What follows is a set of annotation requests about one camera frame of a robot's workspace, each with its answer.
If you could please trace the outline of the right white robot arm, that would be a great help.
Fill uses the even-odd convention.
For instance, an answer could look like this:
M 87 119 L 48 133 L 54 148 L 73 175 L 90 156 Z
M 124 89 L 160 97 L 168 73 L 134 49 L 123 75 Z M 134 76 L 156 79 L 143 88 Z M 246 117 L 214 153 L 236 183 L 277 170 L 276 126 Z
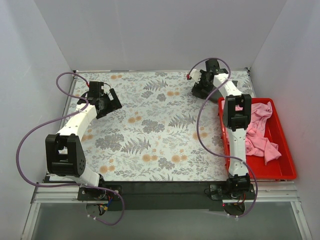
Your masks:
M 192 94 L 205 102 L 217 101 L 219 95 L 224 98 L 222 123 L 227 131 L 229 141 L 228 179 L 215 191 L 237 199 L 250 190 L 251 181 L 246 163 L 246 134 L 251 122 L 252 97 L 244 94 L 231 81 L 229 66 L 221 68 L 220 58 L 205 58 L 204 70 L 192 67 L 187 79 L 195 81 Z

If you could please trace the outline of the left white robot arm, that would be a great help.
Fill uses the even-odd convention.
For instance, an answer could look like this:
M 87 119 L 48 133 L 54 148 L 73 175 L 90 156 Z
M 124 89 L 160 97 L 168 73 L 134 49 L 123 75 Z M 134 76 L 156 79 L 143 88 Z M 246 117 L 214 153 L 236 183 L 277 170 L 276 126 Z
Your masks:
M 81 140 L 94 119 L 122 108 L 115 90 L 110 88 L 106 93 L 104 86 L 103 82 L 91 81 L 88 91 L 77 101 L 75 114 L 62 129 L 45 139 L 48 172 L 90 186 L 89 194 L 95 200 L 103 199 L 107 191 L 100 183 L 100 175 L 86 166 Z

